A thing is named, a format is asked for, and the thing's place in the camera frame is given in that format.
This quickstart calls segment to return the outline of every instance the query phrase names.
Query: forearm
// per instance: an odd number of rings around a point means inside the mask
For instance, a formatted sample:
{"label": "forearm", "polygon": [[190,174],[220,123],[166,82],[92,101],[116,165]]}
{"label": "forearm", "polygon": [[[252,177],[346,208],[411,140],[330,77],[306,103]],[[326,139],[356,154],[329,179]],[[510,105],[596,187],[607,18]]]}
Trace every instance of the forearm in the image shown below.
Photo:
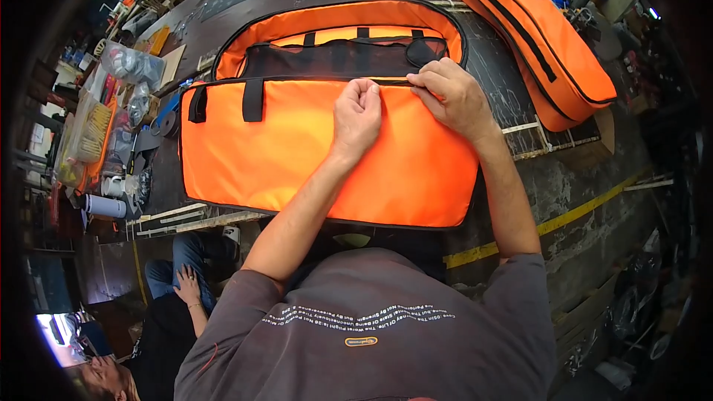
{"label": "forearm", "polygon": [[201,334],[203,334],[203,330],[205,330],[205,325],[208,324],[208,316],[205,315],[203,304],[196,303],[189,306],[188,312],[191,314],[195,337],[200,338]]}
{"label": "forearm", "polygon": [[486,180],[493,234],[501,258],[540,253],[535,219],[503,132],[494,121],[490,130],[487,137],[471,141]]}
{"label": "forearm", "polygon": [[356,162],[330,154],[257,237],[241,269],[284,283],[307,255]]}

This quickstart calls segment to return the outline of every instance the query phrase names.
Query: yellow floor line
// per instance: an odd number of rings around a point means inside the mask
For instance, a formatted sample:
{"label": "yellow floor line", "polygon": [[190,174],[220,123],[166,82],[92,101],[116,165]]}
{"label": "yellow floor line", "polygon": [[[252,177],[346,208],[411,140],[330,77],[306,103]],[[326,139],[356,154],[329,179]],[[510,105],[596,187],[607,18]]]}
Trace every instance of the yellow floor line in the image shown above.
{"label": "yellow floor line", "polygon": [[[646,172],[648,169],[644,169],[643,171],[639,172],[638,174],[635,174],[634,176],[630,176],[623,182],[619,183],[617,186],[614,186],[611,188],[609,191],[603,193],[602,195],[599,195],[595,197],[592,200],[589,200],[587,203],[584,203],[581,206],[577,206],[575,209],[572,209],[571,211],[568,211],[561,216],[557,216],[553,218],[552,220],[548,220],[543,224],[538,225],[537,227],[537,232],[540,236],[544,236],[545,234],[554,231],[555,229],[561,228],[565,226],[568,223],[572,223],[576,219],[584,216],[587,213],[590,213],[591,211],[597,209],[599,206],[602,204],[606,203],[607,201],[613,199],[617,195],[619,195],[621,192],[623,192],[624,188],[626,186],[631,186],[633,183],[637,182],[639,177]],[[458,254],[450,254],[446,255],[443,257],[443,262],[446,263],[446,268],[451,269],[455,268],[457,266],[465,265],[467,263],[475,262],[479,259],[488,257],[493,254],[498,253],[498,246],[495,245],[495,242],[491,242],[489,244],[485,244],[482,246],[476,246],[475,248],[468,249],[466,251],[463,251]]]}
{"label": "yellow floor line", "polygon": [[146,301],[146,291],[143,289],[143,278],[141,277],[141,266],[138,264],[138,251],[136,250],[136,242],[132,241],[131,245],[134,248],[134,262],[136,263],[136,275],[138,275],[138,288],[141,288],[141,299],[143,304],[148,305]]}

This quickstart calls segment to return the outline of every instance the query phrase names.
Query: orange padded bag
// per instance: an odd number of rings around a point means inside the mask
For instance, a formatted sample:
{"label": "orange padded bag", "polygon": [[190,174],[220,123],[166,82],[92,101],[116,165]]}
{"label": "orange padded bag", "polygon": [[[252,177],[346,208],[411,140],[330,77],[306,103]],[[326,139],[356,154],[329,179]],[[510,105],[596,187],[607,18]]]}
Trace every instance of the orange padded bag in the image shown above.
{"label": "orange padded bag", "polygon": [[468,142],[433,119],[405,75],[449,56],[465,65],[459,24],[420,0],[369,0],[270,14],[223,46],[214,80],[181,97],[187,195],[275,213],[322,162],[334,100],[367,76],[381,85],[374,147],[328,217],[445,228],[466,215],[478,171]]}
{"label": "orange padded bag", "polygon": [[591,49],[551,0],[462,0],[510,45],[543,125],[576,126],[616,99]]}

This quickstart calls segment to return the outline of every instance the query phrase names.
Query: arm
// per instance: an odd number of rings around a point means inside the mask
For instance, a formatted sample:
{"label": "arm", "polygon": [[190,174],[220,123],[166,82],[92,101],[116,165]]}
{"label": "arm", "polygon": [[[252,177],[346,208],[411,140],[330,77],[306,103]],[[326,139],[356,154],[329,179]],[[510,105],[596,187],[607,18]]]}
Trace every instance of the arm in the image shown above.
{"label": "arm", "polygon": [[271,278],[282,291],[307,255],[349,173],[377,140],[380,126],[379,86],[369,79],[352,80],[334,103],[329,154],[257,237],[241,270]]}
{"label": "arm", "polygon": [[525,188],[477,81],[450,58],[430,62],[408,80],[433,116],[476,149],[501,261],[514,254],[539,254],[540,239]]}
{"label": "arm", "polygon": [[181,271],[176,271],[176,277],[180,288],[173,287],[173,290],[188,306],[195,337],[200,338],[206,324],[208,324],[208,316],[205,315],[205,309],[201,303],[201,287],[198,285],[196,275],[190,266],[182,265]]}

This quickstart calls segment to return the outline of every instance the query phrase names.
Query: gray t-shirt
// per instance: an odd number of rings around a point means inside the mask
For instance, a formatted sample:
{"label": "gray t-shirt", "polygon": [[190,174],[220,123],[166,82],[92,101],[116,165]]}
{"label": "gray t-shirt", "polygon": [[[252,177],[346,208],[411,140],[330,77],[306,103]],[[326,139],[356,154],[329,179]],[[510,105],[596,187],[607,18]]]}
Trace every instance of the gray t-shirt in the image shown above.
{"label": "gray t-shirt", "polygon": [[326,259],[284,298],[236,272],[175,400],[544,400],[555,366],[540,254],[498,267],[473,302],[366,248]]}

